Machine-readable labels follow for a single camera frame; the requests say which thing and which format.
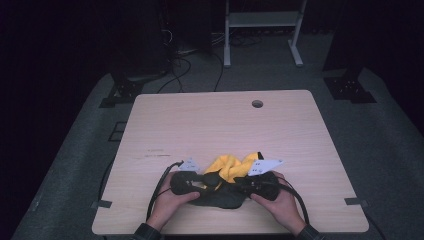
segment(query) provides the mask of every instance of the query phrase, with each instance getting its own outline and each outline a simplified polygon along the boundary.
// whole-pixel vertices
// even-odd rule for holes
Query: white shelf
[[[230,13],[229,27],[296,26],[298,14],[298,11]]]

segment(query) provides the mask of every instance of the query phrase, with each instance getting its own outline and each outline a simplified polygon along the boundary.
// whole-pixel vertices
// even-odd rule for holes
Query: white card
[[[200,167],[197,165],[197,163],[192,159],[189,158],[188,160],[184,161],[181,166],[178,167],[180,171],[199,171]]]
[[[277,166],[280,166],[283,164],[283,160],[255,160],[252,164],[252,166],[249,169],[249,172],[247,175],[249,176],[255,176],[255,175],[261,175],[268,171],[271,171]]]

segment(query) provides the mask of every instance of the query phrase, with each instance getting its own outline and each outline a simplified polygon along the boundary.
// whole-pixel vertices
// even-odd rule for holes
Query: yellow cloth
[[[233,155],[219,156],[212,165],[206,169],[206,173],[219,171],[219,176],[229,183],[235,183],[235,177],[245,177],[253,162],[259,158],[258,153],[251,153],[243,161]]]

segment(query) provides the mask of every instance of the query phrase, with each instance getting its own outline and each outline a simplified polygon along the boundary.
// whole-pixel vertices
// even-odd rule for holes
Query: gray floor
[[[384,82],[365,69],[360,82],[377,103],[352,104],[333,100],[322,73],[331,35],[301,35],[299,51],[305,65],[294,65],[288,36],[264,37],[249,48],[232,48],[232,67],[224,69],[217,91],[307,89],[312,92],[357,196],[369,204],[364,210],[387,239],[422,239],[424,236],[424,140],[388,93]],[[222,58],[223,49],[215,52]],[[214,55],[185,57],[191,70],[181,77],[184,92],[213,91],[220,75]],[[183,73],[186,62],[177,62]],[[145,85],[143,93],[156,93],[168,80]],[[109,142],[115,123],[126,121],[131,104],[99,108],[113,81],[99,80],[65,139],[32,206],[13,239],[102,239],[91,231],[102,177],[119,143]],[[177,82],[163,89],[178,92]],[[331,239],[381,239],[370,224],[362,234],[328,234]],[[112,236],[108,239],[126,239]]]

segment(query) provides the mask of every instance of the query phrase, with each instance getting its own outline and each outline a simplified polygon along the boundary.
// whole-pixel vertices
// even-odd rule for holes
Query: hand
[[[198,192],[187,193],[184,195],[175,195],[172,193],[170,190],[170,182],[174,174],[175,172],[170,172],[163,181],[162,187],[159,190],[160,195],[156,199],[152,214],[146,222],[159,232],[181,205],[200,196]]]
[[[283,174],[278,172],[274,172],[274,174],[281,184],[287,186],[287,182],[283,180]],[[297,236],[306,226],[305,221],[303,221],[297,211],[296,202],[291,193],[280,190],[280,194],[274,201],[269,201],[257,194],[252,194],[250,197],[267,209],[275,220],[293,235]]]

